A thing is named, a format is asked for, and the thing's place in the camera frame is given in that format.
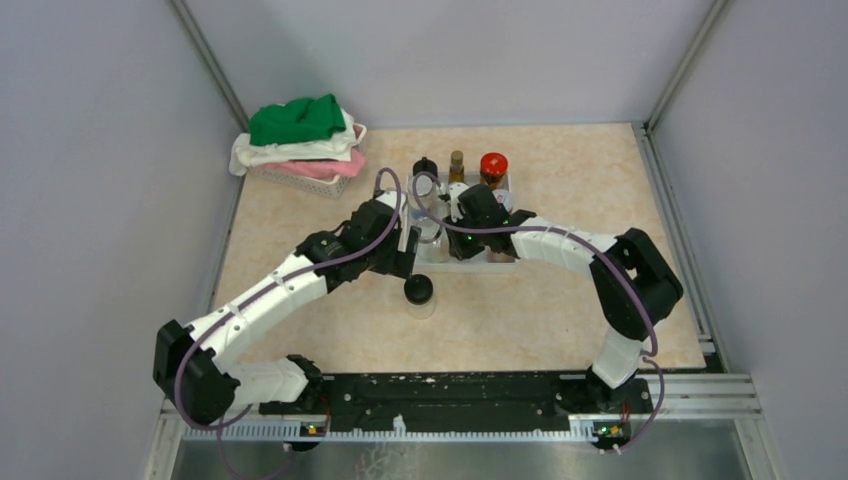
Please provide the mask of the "silver perforated lid shaker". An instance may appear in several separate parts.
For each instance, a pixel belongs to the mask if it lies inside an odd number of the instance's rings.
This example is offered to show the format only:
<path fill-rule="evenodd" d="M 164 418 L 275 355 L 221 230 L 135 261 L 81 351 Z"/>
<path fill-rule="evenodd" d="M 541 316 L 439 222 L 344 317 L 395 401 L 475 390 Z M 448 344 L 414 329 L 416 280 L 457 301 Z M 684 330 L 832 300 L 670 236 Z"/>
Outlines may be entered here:
<path fill-rule="evenodd" d="M 438 201 L 438 193 L 435 190 L 419 193 L 418 196 L 409 191 L 407 196 L 408 215 L 415 223 L 427 220 L 429 215 L 433 213 L 434 204 Z"/>

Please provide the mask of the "white divided plastic tray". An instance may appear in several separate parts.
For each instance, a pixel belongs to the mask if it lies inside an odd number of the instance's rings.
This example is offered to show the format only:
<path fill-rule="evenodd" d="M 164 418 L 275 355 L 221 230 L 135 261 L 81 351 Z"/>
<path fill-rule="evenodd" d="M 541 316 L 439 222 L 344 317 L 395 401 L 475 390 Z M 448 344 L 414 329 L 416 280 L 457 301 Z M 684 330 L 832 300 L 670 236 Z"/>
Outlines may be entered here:
<path fill-rule="evenodd" d="M 408 194 L 410 189 L 412 174 L 410 173 L 407 176 L 407 186 L 406 193 Z M 480 174 L 479 172 L 470 172 L 465 173 L 465 183 L 468 186 L 472 186 L 474 184 L 480 183 Z M 502 189 L 508 190 L 510 192 L 510 185 L 508 176 L 504 178 L 504 181 L 501 185 Z M 447 202 L 443 202 L 438 200 L 434 204 L 433 213 L 435 214 L 445 214 L 446 216 L 449 214 L 449 206 Z M 406 209 L 406 219 L 411 226 L 416 226 L 416 223 L 413 222 L 408 215 L 408 204 Z M 473 274 L 500 274 L 500 273 L 509 273 L 515 270 L 518 260 L 515 259 L 513 263 L 510 264 L 492 264 L 486 260 L 486 252 L 489 249 L 486 248 L 482 253 L 477 256 L 469 259 L 469 260 L 457 260 L 450 256 L 448 260 L 443 264 L 427 264 L 423 263 L 419 260 L 417 252 L 414 264 L 414 272 L 415 273 L 473 273 Z"/>

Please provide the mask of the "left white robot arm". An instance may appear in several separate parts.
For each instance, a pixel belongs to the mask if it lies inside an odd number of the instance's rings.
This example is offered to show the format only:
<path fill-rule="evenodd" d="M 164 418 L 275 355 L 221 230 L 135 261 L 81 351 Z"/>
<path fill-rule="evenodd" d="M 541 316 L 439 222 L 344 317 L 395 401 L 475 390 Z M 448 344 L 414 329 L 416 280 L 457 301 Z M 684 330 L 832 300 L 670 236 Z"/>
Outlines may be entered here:
<path fill-rule="evenodd" d="M 297 357 L 241 365 L 239 357 L 298 309 L 365 272 L 407 279 L 418 232 L 403 226 L 406 196 L 378 191 L 339 232 L 309 235 L 283 263 L 219 309 L 156 333 L 153 380 L 183 420 L 202 430 L 223 428 L 235 405 L 286 403 L 297 413 L 319 404 L 317 371 Z"/>

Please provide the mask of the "clear lid glass jar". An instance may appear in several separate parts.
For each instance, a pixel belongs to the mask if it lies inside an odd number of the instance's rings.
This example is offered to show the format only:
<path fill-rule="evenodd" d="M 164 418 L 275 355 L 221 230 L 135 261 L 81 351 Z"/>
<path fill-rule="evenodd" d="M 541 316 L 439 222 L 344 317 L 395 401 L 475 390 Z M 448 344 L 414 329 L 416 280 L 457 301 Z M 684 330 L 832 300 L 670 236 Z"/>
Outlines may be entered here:
<path fill-rule="evenodd" d="M 449 243 L 445 229 L 429 218 L 416 222 L 420 229 L 417 255 L 421 262 L 427 264 L 443 264 L 449 258 Z"/>

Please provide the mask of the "black cap glass jar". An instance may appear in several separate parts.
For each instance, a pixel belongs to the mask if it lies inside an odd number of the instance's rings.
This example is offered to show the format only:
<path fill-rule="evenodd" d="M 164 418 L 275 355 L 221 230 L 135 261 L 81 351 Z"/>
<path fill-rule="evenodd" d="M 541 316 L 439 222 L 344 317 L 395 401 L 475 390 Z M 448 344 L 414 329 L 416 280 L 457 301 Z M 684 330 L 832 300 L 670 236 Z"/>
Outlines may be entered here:
<path fill-rule="evenodd" d="M 416 319 L 427 319 L 435 311 L 436 299 L 432 280 L 423 274 L 412 275 L 403 286 L 407 312 Z"/>

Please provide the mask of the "pink lid spice jar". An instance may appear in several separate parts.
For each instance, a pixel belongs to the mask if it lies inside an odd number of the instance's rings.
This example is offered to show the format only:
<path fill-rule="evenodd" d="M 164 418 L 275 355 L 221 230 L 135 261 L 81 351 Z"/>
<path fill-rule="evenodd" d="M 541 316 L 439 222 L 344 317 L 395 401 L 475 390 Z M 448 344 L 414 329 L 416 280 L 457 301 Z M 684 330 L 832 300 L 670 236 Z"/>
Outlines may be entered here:
<path fill-rule="evenodd" d="M 486 252 L 486 260 L 492 264 L 510 264 L 515 261 L 515 259 L 509 254 L 495 252 L 491 249 Z"/>

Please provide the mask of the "red lid sauce jar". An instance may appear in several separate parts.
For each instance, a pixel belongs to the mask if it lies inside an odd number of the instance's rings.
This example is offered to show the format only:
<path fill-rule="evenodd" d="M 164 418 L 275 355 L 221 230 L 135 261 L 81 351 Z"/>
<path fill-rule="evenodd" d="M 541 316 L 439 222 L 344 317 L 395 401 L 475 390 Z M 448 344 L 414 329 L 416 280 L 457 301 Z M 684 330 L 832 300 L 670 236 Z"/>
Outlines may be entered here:
<path fill-rule="evenodd" d="M 484 154 L 479 162 L 481 183 L 491 190 L 499 189 L 508 173 L 509 161 L 499 152 Z"/>

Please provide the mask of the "white lid sauce jar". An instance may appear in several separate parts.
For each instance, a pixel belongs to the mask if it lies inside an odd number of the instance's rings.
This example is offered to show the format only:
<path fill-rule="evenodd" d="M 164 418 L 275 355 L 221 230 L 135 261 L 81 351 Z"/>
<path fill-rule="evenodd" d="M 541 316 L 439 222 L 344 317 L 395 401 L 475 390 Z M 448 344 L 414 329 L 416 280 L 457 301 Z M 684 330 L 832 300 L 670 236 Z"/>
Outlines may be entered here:
<path fill-rule="evenodd" d="M 497 203 L 503 206 L 508 213 L 511 213 L 513 211 L 514 201 L 512 194 L 508 190 L 496 189 L 493 190 L 492 193 Z"/>

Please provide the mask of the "gold cap yellow bottle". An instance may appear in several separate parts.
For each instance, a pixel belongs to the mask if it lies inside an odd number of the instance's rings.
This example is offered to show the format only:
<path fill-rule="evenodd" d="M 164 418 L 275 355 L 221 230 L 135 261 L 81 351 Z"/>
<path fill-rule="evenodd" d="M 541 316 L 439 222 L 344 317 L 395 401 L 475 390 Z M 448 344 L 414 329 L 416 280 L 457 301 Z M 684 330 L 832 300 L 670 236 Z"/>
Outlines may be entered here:
<path fill-rule="evenodd" d="M 448 183 L 464 183 L 465 182 L 465 166 L 464 153 L 460 150 L 454 150 L 450 154 L 450 164 L 448 171 Z"/>

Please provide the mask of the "black cap sesame jar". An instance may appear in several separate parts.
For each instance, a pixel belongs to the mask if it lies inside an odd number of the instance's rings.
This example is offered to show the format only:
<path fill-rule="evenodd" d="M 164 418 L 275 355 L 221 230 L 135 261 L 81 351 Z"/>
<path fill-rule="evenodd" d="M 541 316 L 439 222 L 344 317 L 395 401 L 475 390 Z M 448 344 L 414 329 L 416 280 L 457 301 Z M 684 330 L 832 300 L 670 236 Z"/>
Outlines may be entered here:
<path fill-rule="evenodd" d="M 413 164 L 410 189 L 415 188 L 420 197 L 425 197 L 432 192 L 433 178 L 437 175 L 437 164 L 427 157 L 421 157 Z"/>

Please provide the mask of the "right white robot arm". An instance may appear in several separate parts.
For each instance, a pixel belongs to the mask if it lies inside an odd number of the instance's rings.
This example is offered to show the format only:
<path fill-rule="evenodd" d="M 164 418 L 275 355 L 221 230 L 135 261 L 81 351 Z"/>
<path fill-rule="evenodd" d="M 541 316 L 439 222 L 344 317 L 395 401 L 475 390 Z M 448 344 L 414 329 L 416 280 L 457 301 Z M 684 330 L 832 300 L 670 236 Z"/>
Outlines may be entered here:
<path fill-rule="evenodd" d="M 612 412 L 627 397 L 625 383 L 643 358 L 658 351 L 655 326 L 683 297 L 683 286 L 650 236 L 558 225 L 527 210 L 508 211 L 493 191 L 455 183 L 447 190 L 450 254 L 470 259 L 484 250 L 563 267 L 591 280 L 609 325 L 586 385 L 589 404 Z"/>

